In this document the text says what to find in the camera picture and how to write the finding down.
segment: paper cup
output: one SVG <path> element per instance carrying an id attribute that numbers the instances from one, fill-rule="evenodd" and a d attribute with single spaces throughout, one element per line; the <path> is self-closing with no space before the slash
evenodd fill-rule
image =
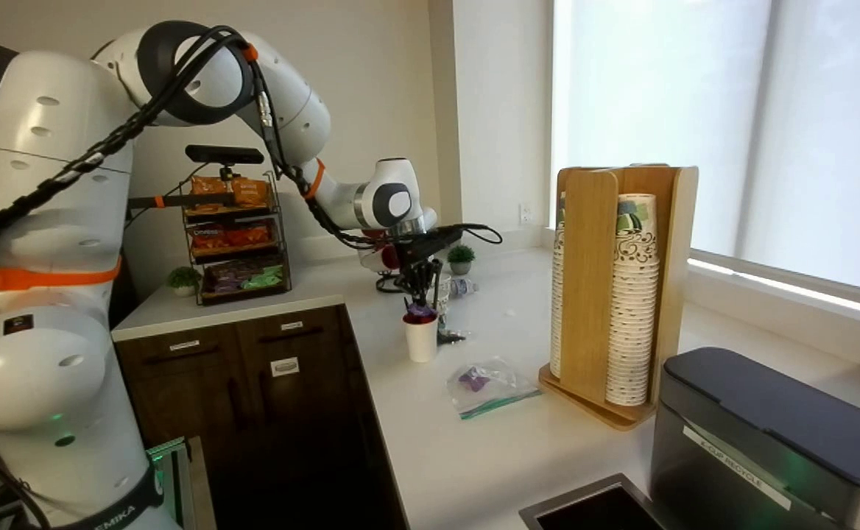
<path id="1" fill-rule="evenodd" d="M 404 333 L 407 333 L 407 353 L 411 361 L 430 361 L 436 353 L 436 316 L 430 317 L 404 317 Z"/>

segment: white wall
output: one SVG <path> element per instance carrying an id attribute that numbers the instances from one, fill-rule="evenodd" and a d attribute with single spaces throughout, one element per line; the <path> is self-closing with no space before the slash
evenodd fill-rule
<path id="1" fill-rule="evenodd" d="M 454 0 L 461 219 L 546 226 L 549 2 Z"/>
<path id="2" fill-rule="evenodd" d="M 423 204 L 442 213 L 458 210 L 437 194 L 427 0 L 0 0 L 0 43 L 90 57 L 133 27 L 169 18 L 228 23 L 268 38 L 330 105 L 331 136 L 323 161 L 337 179 L 367 179 L 374 158 L 404 152 L 414 161 Z M 261 148 L 234 121 L 146 130 L 136 142 L 133 194 L 155 194 L 183 179 L 194 169 L 183 152 L 192 142 Z M 290 230 L 290 245 L 302 245 L 295 232 L 323 242 L 301 207 L 284 225 L 301 226 Z M 141 295 L 186 263 L 183 242 L 178 213 L 169 210 L 146 213 L 125 230 Z"/>
<path id="3" fill-rule="evenodd" d="M 454 42 L 454 2 L 430 0 L 430 48 L 432 48 L 432 99 L 436 99 L 436 157 L 437 157 L 437 194 L 446 213 L 442 220 L 458 220 L 458 114 L 457 114 L 457 42 Z"/>

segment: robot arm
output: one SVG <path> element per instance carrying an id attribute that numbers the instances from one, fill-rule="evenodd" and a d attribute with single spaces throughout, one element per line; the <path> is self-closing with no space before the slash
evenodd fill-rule
<path id="1" fill-rule="evenodd" d="M 155 114 L 153 123 L 214 123 L 237 114 L 268 148 L 280 173 L 314 204 L 326 230 L 427 232 L 408 158 L 380 158 L 367 183 L 337 183 L 318 152 L 330 136 L 330 113 L 309 83 L 261 38 L 227 27 L 167 21 L 105 43 L 103 66 L 137 105 L 175 80 L 175 66 L 206 57 L 202 67 Z"/>
<path id="2" fill-rule="evenodd" d="M 109 283 L 130 142 L 228 114 L 330 232 L 384 230 L 411 297 L 461 232 L 432 226 L 407 158 L 377 161 L 358 186 L 330 179 L 318 158 L 330 114 L 261 38 L 169 21 L 105 43 L 93 66 L 19 54 L 0 85 L 0 456 L 38 528 L 174 528 L 137 500 L 150 470 L 109 342 Z"/>

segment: dark wood cabinet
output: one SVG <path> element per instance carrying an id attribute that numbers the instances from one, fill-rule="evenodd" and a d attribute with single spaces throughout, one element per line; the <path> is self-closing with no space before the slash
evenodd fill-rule
<path id="1" fill-rule="evenodd" d="M 345 306 L 116 342 L 146 445 L 200 435 L 217 528 L 407 528 Z"/>

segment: white countertop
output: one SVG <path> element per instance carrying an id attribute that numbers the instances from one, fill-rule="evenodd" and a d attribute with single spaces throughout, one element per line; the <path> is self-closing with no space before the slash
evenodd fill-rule
<path id="1" fill-rule="evenodd" d="M 457 369 L 499 359 L 535 381 L 546 361 L 549 255 L 502 245 L 474 269 L 477 291 L 457 301 L 446 323 L 468 338 L 414 366 L 404 344 L 404 304 L 377 295 L 374 273 L 349 263 L 295 270 L 295 289 L 242 304 L 194 306 L 167 289 L 144 301 L 115 342 L 174 329 L 233 323 L 312 306 L 345 304 L 364 361 L 407 518 L 414 530 L 524 530 L 517 509 L 626 473 L 648 490 L 651 425 L 613 428 L 571 397 L 541 388 L 502 410 L 461 420 L 446 397 Z M 680 351 L 720 344 L 778 372 L 860 404 L 860 372 L 784 335 L 686 306 Z"/>

